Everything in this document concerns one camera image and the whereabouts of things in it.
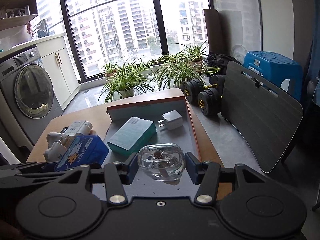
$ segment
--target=metal screw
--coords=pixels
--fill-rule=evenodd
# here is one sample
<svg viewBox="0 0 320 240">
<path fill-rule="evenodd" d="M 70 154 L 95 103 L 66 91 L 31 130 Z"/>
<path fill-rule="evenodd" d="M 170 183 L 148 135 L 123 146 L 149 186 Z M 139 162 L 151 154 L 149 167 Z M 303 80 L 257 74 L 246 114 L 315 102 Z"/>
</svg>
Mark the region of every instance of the metal screw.
<svg viewBox="0 0 320 240">
<path fill-rule="evenodd" d="M 125 197 L 122 195 L 113 195 L 109 198 L 112 203 L 122 203 L 125 201 Z"/>
<path fill-rule="evenodd" d="M 212 197 L 209 195 L 200 195 L 197 197 L 197 201 L 200 203 L 209 203 L 212 201 Z"/>
<path fill-rule="evenodd" d="M 165 202 L 164 201 L 158 201 L 157 202 L 157 206 L 158 207 L 163 207 L 165 205 Z"/>
</svg>

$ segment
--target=clear glass container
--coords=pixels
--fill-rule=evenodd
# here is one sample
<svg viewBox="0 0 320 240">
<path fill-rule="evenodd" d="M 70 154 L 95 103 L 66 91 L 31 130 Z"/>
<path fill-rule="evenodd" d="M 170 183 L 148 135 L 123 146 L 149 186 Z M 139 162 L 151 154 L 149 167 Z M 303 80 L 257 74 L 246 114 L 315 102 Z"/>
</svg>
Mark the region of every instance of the clear glass container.
<svg viewBox="0 0 320 240">
<path fill-rule="evenodd" d="M 153 144 L 138 153 L 138 164 L 143 171 L 157 181 L 175 181 L 185 169 L 184 154 L 173 143 Z"/>
</svg>

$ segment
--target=blue plastic stool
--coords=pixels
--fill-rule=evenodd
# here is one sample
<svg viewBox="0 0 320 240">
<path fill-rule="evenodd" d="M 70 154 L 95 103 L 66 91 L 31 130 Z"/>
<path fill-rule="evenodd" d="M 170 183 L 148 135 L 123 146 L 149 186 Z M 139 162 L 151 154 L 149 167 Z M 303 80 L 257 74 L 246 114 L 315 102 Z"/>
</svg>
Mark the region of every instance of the blue plastic stool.
<svg viewBox="0 0 320 240">
<path fill-rule="evenodd" d="M 303 70 L 294 60 L 275 52 L 249 51 L 244 58 L 244 67 L 261 74 L 280 88 L 284 80 L 290 79 L 287 92 L 300 101 Z"/>
</svg>

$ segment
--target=cabinet door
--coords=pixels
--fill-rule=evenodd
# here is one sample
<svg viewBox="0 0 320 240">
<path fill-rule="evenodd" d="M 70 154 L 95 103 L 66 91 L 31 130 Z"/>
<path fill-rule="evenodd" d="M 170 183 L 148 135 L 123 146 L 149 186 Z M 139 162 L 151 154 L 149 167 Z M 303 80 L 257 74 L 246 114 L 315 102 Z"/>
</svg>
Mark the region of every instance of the cabinet door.
<svg viewBox="0 0 320 240">
<path fill-rule="evenodd" d="M 60 69 L 66 81 L 66 84 L 69 88 L 70 93 L 72 94 L 78 87 L 79 83 L 76 78 L 76 74 L 73 70 L 72 63 L 69 57 L 67 48 L 57 51 L 60 63 Z"/>
<path fill-rule="evenodd" d="M 52 53 L 48 56 L 43 57 L 42 63 L 44 69 L 47 71 L 51 79 L 53 92 L 55 93 L 59 104 L 62 106 L 63 103 L 69 98 L 71 93 L 67 87 L 67 84 L 58 65 L 56 54 Z"/>
</svg>

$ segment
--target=black bag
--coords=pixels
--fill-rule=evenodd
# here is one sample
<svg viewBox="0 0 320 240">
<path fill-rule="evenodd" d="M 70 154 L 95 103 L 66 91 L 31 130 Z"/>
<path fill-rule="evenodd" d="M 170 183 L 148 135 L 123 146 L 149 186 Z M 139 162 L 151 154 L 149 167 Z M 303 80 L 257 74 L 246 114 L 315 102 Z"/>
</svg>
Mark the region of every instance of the black bag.
<svg viewBox="0 0 320 240">
<path fill-rule="evenodd" d="M 237 61 L 234 57 L 225 55 L 225 54 L 215 54 L 213 52 L 209 53 L 208 59 L 208 67 L 217 66 L 221 68 L 216 75 L 225 75 L 227 71 L 227 65 L 229 61 L 234 61 L 240 65 L 242 65 L 239 61 Z"/>
</svg>

